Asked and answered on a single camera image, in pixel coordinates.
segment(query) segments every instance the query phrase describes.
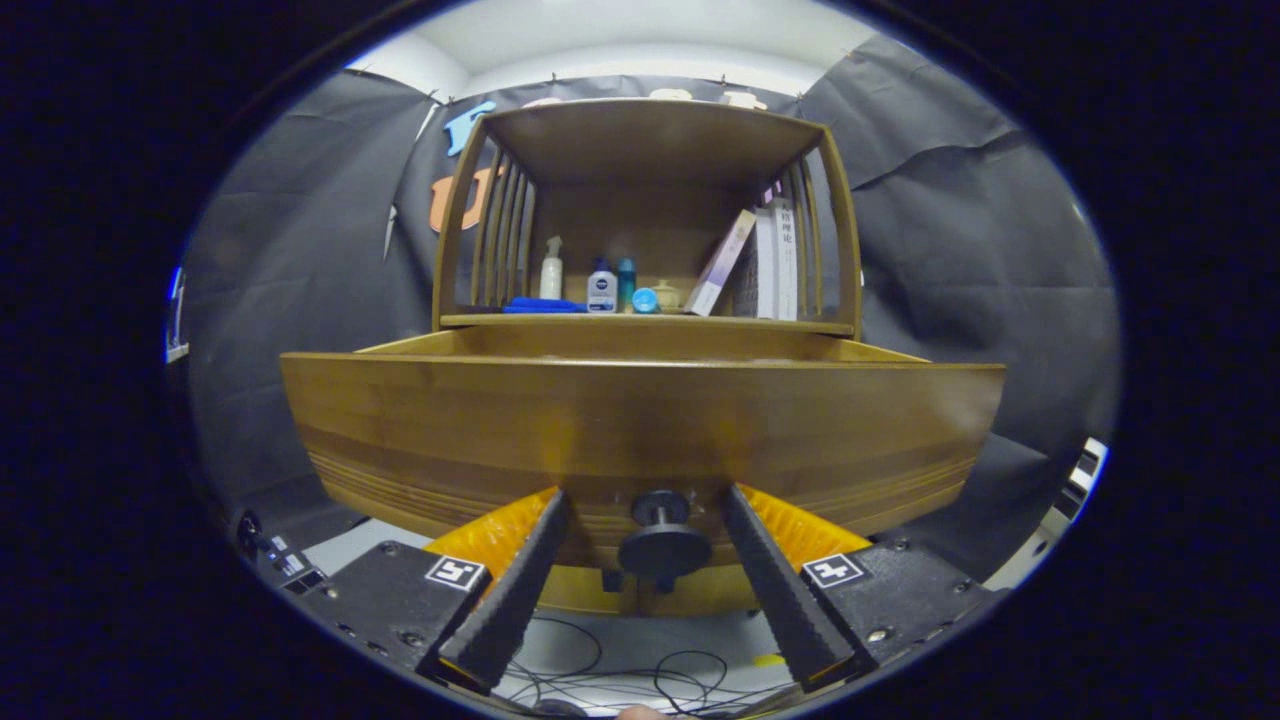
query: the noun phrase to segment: black knob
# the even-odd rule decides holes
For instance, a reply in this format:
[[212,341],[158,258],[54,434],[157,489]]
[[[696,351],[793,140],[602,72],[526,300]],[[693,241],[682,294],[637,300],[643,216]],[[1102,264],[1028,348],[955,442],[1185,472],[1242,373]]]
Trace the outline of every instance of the black knob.
[[658,580],[664,592],[671,592],[675,578],[710,560],[707,534],[685,524],[689,520],[685,496],[667,489],[641,495],[631,503],[631,518],[644,527],[622,541],[618,564],[628,573]]

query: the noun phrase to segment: drawer front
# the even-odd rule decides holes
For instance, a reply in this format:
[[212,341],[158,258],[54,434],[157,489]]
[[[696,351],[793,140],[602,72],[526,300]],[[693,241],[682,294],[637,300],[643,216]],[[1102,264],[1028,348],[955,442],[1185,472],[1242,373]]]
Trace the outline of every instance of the drawer front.
[[946,505],[1004,379],[998,365],[376,352],[288,354],[282,368],[337,500],[438,537],[559,486],[573,524],[558,562],[588,568],[617,566],[631,498],[650,489],[690,498],[713,565],[736,562],[717,505],[735,480],[859,534]]

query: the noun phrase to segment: lotion bottle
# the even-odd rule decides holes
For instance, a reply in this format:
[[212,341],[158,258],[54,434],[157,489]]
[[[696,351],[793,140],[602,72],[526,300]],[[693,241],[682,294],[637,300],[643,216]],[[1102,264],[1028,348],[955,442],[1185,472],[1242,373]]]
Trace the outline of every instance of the lotion bottle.
[[586,278],[586,311],[588,313],[617,313],[618,309],[618,278],[609,272],[609,261],[604,258],[595,259],[595,272]]
[[564,261],[559,259],[559,246],[563,241],[558,234],[547,241],[547,258],[543,260],[543,279],[538,286],[538,297],[559,300],[564,288]]

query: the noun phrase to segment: white spray bottle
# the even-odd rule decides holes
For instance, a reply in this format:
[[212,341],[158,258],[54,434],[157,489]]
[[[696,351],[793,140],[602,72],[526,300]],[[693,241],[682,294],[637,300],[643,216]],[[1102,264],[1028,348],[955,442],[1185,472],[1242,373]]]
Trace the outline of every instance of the white spray bottle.
[[541,300],[559,300],[564,288],[564,261],[559,259],[559,236],[547,241],[547,258],[543,260],[543,281],[538,287]]

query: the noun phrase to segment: book cover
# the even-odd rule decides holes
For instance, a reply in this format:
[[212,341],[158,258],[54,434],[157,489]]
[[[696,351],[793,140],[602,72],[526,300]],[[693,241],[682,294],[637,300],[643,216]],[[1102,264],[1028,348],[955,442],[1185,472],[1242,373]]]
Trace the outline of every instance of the book cover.
[[689,300],[685,302],[685,313],[694,313],[704,318],[712,314],[712,307],[716,306],[716,300],[719,297],[721,291],[724,290],[730,270],[737,263],[737,256],[742,252],[742,246],[746,245],[746,236],[750,234],[751,225],[754,224],[755,213],[742,210],[737,214],[733,225],[716,247],[716,254],[712,255],[710,261],[703,268],[703,274],[698,278],[698,284],[689,293]]
[[737,318],[777,318],[778,269],[774,261],[773,215],[765,208],[755,209],[755,228],[742,247],[739,260],[737,290],[733,293],[733,315]]
[[800,300],[800,265],[796,258],[796,223],[791,201],[774,197],[769,201],[773,209],[773,227],[777,247],[777,318],[795,320],[796,305]]

